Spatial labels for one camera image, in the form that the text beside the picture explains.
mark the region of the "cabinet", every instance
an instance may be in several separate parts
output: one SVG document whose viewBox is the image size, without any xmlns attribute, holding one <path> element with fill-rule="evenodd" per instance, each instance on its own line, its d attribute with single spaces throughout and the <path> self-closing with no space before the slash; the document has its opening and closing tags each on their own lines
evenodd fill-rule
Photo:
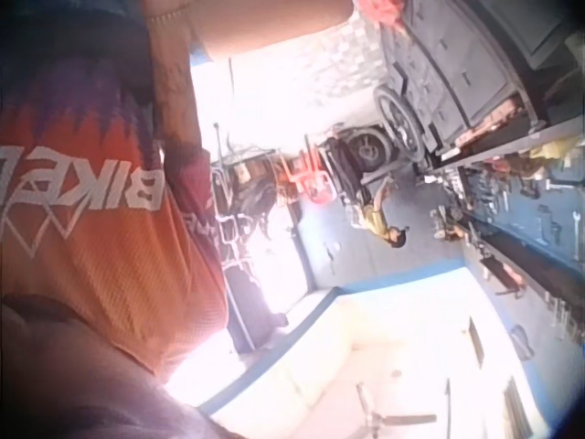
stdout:
<svg viewBox="0 0 585 439">
<path fill-rule="evenodd" d="M 473 0 L 512 38 L 532 69 L 540 68 L 572 31 L 569 13 L 553 0 Z"/>
<path fill-rule="evenodd" d="M 532 95 L 483 21 L 485 17 L 469 7 L 477 2 L 411 0 L 403 14 L 409 38 L 383 29 L 388 63 L 399 65 L 407 83 L 406 89 L 402 83 L 394 88 L 396 80 L 391 85 L 396 91 L 405 90 L 424 129 L 434 124 L 444 145 L 452 145 L 516 94 L 531 123 L 539 118 Z"/>
</svg>

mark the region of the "yellow shirt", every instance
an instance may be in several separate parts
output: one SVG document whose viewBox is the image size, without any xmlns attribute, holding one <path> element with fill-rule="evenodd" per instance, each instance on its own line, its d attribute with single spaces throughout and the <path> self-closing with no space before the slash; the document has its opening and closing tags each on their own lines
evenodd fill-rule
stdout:
<svg viewBox="0 0 585 439">
<path fill-rule="evenodd" d="M 368 204 L 362 208 L 362 225 L 383 240 L 388 238 L 388 224 L 382 210 Z"/>
</svg>

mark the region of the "orange jersey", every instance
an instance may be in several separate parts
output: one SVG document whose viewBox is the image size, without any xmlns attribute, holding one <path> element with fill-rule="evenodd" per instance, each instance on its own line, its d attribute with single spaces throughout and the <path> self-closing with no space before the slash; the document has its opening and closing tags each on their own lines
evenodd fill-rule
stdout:
<svg viewBox="0 0 585 439">
<path fill-rule="evenodd" d="M 55 63 L 2 104 L 2 296 L 58 300 L 167 378 L 227 319 L 207 152 L 165 172 L 107 61 Z"/>
</svg>

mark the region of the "person in yellow shirt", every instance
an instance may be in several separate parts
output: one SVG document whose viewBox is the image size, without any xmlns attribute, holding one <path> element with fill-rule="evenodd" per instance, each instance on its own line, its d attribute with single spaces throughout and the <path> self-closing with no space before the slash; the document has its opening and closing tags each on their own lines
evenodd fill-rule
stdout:
<svg viewBox="0 0 585 439">
<path fill-rule="evenodd" d="M 390 195 L 393 186 L 396 186 L 394 179 L 392 176 L 387 176 L 382 182 L 382 186 L 376 192 L 374 199 L 371 202 L 367 202 L 361 208 L 359 222 L 364 229 L 371 231 L 389 243 L 393 248 L 400 249 L 406 244 L 406 233 L 410 228 L 406 227 L 401 230 L 398 227 L 389 226 L 386 222 L 384 209 L 382 208 L 382 204 Z"/>
</svg>

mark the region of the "drawer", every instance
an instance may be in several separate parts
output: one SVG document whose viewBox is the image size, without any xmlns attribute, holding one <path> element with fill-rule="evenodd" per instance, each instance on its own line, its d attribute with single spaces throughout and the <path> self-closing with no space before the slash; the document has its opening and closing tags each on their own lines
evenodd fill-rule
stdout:
<svg viewBox="0 0 585 439">
<path fill-rule="evenodd" d="M 402 78 L 399 71 L 396 70 L 393 64 L 388 65 L 388 86 L 396 93 L 401 94 L 403 83 L 404 78 Z"/>
<path fill-rule="evenodd" d="M 420 88 L 427 76 L 427 70 L 431 68 L 431 63 L 415 43 L 409 44 L 406 62 L 405 71 L 408 72 L 410 80 L 414 81 L 417 87 Z"/>
<path fill-rule="evenodd" d="M 493 59 L 483 43 L 475 40 L 460 70 L 450 78 L 450 83 L 472 124 L 480 122 L 505 97 L 504 88 L 509 85 L 507 77 Z"/>
<path fill-rule="evenodd" d="M 450 143 L 454 135 L 461 133 L 465 126 L 451 96 L 445 96 L 437 110 L 432 112 L 432 121 L 445 143 Z"/>
<path fill-rule="evenodd" d="M 405 97 L 414 112 L 417 114 L 423 129 L 426 131 L 427 127 L 432 122 L 432 117 L 424 93 L 410 83 L 406 90 Z"/>
<path fill-rule="evenodd" d="M 469 54 L 476 49 L 479 37 L 477 31 L 471 29 L 464 18 L 448 5 L 443 7 L 442 21 L 435 26 L 438 33 L 429 51 L 449 80 L 461 70 Z"/>
<path fill-rule="evenodd" d="M 427 70 L 427 76 L 420 88 L 422 89 L 425 99 L 427 100 L 427 105 L 432 112 L 437 109 L 446 96 L 449 96 L 447 87 L 439 76 L 439 73 L 437 73 L 433 67 L 430 67 Z"/>
<path fill-rule="evenodd" d="M 443 28 L 444 0 L 412 0 L 410 3 L 410 28 L 423 46 L 433 49 Z"/>
</svg>

